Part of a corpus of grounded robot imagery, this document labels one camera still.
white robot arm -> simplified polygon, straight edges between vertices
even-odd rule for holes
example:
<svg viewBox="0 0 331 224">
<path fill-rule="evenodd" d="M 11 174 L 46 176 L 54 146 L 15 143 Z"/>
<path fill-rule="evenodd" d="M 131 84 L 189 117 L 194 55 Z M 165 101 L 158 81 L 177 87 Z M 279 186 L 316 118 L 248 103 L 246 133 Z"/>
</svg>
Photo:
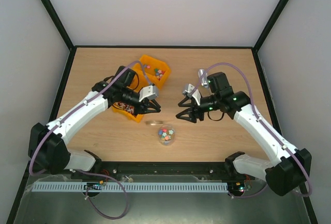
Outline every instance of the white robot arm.
<svg viewBox="0 0 331 224">
<path fill-rule="evenodd" d="M 121 66 L 116 75 L 123 70 Z M 32 158 L 37 146 L 49 134 L 36 155 L 35 161 L 51 174 L 58 174 L 63 170 L 90 171 L 101 160 L 89 151 L 67 149 L 72 137 L 92 118 L 105 111 L 115 102 L 124 102 L 134 107 L 134 115 L 160 112 L 160 105 L 155 98 L 158 88 L 150 85 L 142 88 L 138 93 L 129 89 L 136 73 L 128 69 L 121 77 L 108 87 L 106 80 L 96 83 L 87 96 L 66 114 L 49 122 L 45 126 L 38 123 L 31 129 L 28 155 Z"/>
<path fill-rule="evenodd" d="M 306 178 L 288 151 L 296 156 L 308 174 L 311 164 L 310 153 L 306 149 L 298 150 L 282 137 L 259 113 L 256 106 L 254 106 L 254 113 L 249 97 L 244 92 L 233 93 L 224 73 L 212 74 L 208 76 L 207 81 L 213 93 L 207 97 L 202 97 L 198 90 L 192 94 L 193 85 L 185 86 L 183 91 L 185 99 L 178 106 L 189 108 L 176 117 L 196 123 L 197 119 L 204 120 L 205 112 L 220 110 L 227 113 L 231 119 L 251 134 L 269 158 L 269 161 L 266 161 L 250 157 L 243 152 L 237 152 L 225 160 L 228 173 L 230 175 L 248 174 L 264 180 L 280 196 L 303 183 Z M 283 146 L 261 123 L 265 124 L 270 132 L 282 141 Z"/>
</svg>

gray wall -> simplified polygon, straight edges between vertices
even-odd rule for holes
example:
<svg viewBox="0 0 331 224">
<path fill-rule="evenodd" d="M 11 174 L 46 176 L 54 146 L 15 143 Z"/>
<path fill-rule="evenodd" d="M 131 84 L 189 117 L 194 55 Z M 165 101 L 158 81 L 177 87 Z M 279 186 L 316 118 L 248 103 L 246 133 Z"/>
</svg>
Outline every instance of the gray wall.
<svg viewBox="0 0 331 224">
<path fill-rule="evenodd" d="M 279 0 L 51 0 L 74 44 L 253 46 Z"/>
<path fill-rule="evenodd" d="M 285 137 L 312 154 L 311 201 L 329 223 L 331 0 L 290 0 L 260 51 Z"/>
<path fill-rule="evenodd" d="M 67 57 L 40 0 L 0 0 L 0 223 L 28 162 L 29 131 L 48 120 Z"/>
</svg>

wooden table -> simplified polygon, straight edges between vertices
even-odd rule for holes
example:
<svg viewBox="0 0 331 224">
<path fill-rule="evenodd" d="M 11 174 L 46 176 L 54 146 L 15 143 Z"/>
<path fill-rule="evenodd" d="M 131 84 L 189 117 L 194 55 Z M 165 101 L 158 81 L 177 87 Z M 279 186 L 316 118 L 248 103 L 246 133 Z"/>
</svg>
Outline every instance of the wooden table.
<svg viewBox="0 0 331 224">
<path fill-rule="evenodd" d="M 266 158 L 256 141 L 239 124 L 227 115 L 220 122 L 205 121 L 196 124 L 176 119 L 184 108 L 177 104 L 184 98 L 186 83 L 195 85 L 198 69 L 218 62 L 228 62 L 239 67 L 247 76 L 255 104 L 270 122 L 261 83 L 249 49 L 145 49 L 145 48 L 78 48 L 63 95 L 59 116 L 80 100 L 91 87 L 107 76 L 116 73 L 120 65 L 128 65 L 147 54 L 168 63 L 172 69 L 157 101 L 160 113 L 147 114 L 140 123 L 129 121 L 111 109 L 99 114 L 83 127 L 71 140 L 69 148 L 89 150 L 103 161 L 224 161 L 237 151 Z M 248 94 L 244 80 L 232 68 L 214 68 L 209 74 L 223 71 L 235 92 Z M 211 113 L 212 118 L 220 112 Z M 158 142 L 158 126 L 147 126 L 145 121 L 161 120 L 176 130 L 176 140 L 170 146 Z"/>
</svg>

clear plastic container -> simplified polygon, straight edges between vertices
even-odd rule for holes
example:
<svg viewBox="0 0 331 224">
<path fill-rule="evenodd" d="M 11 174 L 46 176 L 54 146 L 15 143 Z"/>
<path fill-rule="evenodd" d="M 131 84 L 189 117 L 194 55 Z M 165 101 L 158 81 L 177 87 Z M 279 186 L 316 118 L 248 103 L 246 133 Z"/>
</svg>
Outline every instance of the clear plastic container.
<svg viewBox="0 0 331 224">
<path fill-rule="evenodd" d="M 159 141 L 162 145 L 171 145 L 175 141 L 176 132 L 170 125 L 163 125 L 158 130 Z"/>
</svg>

orange bin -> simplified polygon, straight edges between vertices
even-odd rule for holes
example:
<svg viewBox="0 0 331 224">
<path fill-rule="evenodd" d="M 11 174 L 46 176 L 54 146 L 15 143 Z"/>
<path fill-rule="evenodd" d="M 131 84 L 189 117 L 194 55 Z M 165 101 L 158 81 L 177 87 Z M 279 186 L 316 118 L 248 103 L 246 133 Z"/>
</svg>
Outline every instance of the orange bin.
<svg viewBox="0 0 331 224">
<path fill-rule="evenodd" d="M 170 67 L 165 62 L 160 61 L 151 56 L 147 56 L 147 55 L 142 55 L 141 58 L 139 59 L 139 61 L 143 64 L 143 66 L 145 65 L 144 69 L 145 69 L 145 73 L 146 73 L 148 79 L 152 83 L 154 83 L 159 89 L 162 89 L 164 83 L 166 82 L 167 78 L 169 77 L 169 75 L 171 73 Z M 136 92 L 138 92 L 138 91 L 140 91 L 141 88 L 148 86 L 148 82 L 143 74 L 140 64 L 135 64 L 131 69 L 134 70 L 138 74 L 138 77 L 139 77 L 139 85 L 138 85 L 137 89 L 135 90 Z M 156 71 L 155 71 L 156 69 L 163 71 L 163 76 L 160 79 L 158 79 L 156 77 Z M 130 85 L 130 88 L 135 88 L 137 86 L 137 83 L 138 83 L 138 78 L 135 77 Z M 134 116 L 125 110 L 120 110 L 120 109 L 117 109 L 114 107 L 112 107 L 112 110 L 114 112 L 121 113 L 121 114 L 125 115 L 126 117 L 128 117 L 128 119 L 134 120 L 138 123 L 143 118 L 143 114 L 138 114 L 137 116 Z"/>
</svg>

